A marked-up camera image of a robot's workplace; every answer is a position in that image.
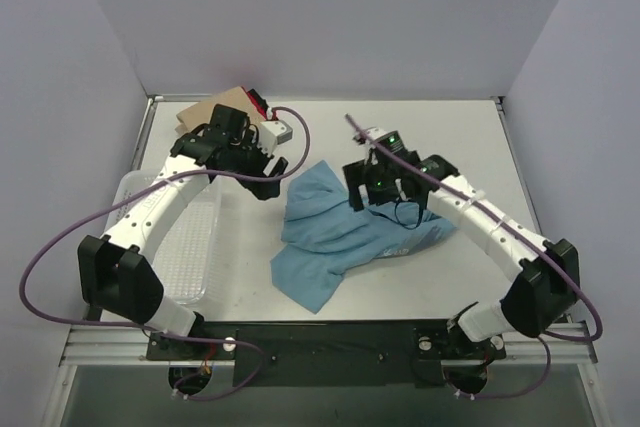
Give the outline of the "white perforated plastic basket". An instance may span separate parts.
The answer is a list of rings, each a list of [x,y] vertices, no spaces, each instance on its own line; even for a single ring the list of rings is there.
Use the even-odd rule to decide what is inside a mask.
[[[105,233],[114,245],[137,247],[164,287],[185,306],[204,297],[214,264],[221,191],[206,175],[163,182],[129,205],[123,202],[155,182],[152,170],[137,170],[120,181]]]

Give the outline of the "light blue t shirt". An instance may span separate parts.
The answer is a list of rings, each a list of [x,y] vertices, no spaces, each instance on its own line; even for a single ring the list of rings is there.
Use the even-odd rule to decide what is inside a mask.
[[[354,211],[324,161],[291,181],[280,239],[270,262],[272,285],[316,314],[346,273],[377,259],[417,254],[455,232],[448,220],[411,202]]]

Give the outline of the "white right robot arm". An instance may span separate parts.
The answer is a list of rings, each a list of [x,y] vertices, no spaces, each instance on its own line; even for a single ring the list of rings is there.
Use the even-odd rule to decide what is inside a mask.
[[[343,168],[354,210],[414,203],[464,233],[510,283],[502,299],[474,303],[450,320],[451,352],[469,356],[482,341],[505,332],[535,338],[576,304],[579,258],[570,242],[552,242],[514,221],[449,161],[439,155],[420,158],[396,131],[371,128],[354,140],[367,149],[363,159]]]

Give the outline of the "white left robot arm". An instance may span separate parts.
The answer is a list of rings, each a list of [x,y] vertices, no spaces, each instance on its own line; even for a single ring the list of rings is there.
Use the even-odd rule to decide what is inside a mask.
[[[206,335],[194,326],[198,316],[166,294],[152,261],[174,223],[218,172],[239,174],[240,184],[259,200],[277,197],[277,178],[288,162],[273,153],[292,136],[292,129],[281,120],[253,124],[247,113],[216,105],[208,122],[174,143],[152,183],[153,192],[101,237],[82,240],[78,260],[84,301],[138,325],[171,333],[170,347],[184,359],[199,356]]]

